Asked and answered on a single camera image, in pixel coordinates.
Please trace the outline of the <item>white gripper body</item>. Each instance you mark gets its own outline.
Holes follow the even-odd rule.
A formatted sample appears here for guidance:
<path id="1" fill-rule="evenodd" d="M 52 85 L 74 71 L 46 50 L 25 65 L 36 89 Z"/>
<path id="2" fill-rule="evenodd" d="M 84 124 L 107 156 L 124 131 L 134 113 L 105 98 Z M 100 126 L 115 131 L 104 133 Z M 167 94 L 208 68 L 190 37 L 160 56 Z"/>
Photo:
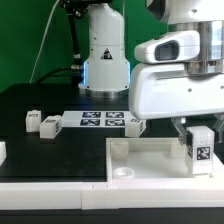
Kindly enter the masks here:
<path id="1" fill-rule="evenodd" d="M 190 76 L 179 64 L 138 64 L 132 71 L 129 111 L 138 119 L 224 112 L 224 74 Z"/>

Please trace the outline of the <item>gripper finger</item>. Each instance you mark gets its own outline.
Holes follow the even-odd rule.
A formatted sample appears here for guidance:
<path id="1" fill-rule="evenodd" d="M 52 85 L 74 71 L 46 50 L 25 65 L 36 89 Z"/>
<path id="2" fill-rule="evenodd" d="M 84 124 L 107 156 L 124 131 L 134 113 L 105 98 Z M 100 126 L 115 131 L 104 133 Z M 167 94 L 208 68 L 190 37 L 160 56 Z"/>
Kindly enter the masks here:
<path id="1" fill-rule="evenodd" d="M 184 124 L 186 123 L 185 117 L 173 117 L 171 119 L 173 126 L 179 133 L 179 142 L 181 145 L 185 145 L 187 143 L 187 130 L 184 127 Z"/>
<path id="2" fill-rule="evenodd" d="M 223 141 L 224 133 L 224 113 L 216 114 L 216 122 L 214 124 L 214 129 L 216 131 L 216 141 L 221 143 Z"/>

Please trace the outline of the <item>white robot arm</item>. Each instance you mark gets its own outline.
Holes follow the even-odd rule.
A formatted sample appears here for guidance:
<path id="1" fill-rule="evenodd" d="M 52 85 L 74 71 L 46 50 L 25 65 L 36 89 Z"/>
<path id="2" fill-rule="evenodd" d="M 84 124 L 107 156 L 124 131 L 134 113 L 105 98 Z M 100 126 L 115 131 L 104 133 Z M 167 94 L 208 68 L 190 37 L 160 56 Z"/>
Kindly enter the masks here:
<path id="1" fill-rule="evenodd" d="M 180 141 L 196 135 L 181 119 L 213 114 L 215 140 L 224 134 L 224 0 L 145 0 L 149 13 L 168 32 L 135 47 L 139 61 L 124 57 L 123 23 L 107 4 L 89 8 L 90 55 L 82 92 L 114 97 L 129 92 L 129 110 L 138 119 L 170 118 Z"/>

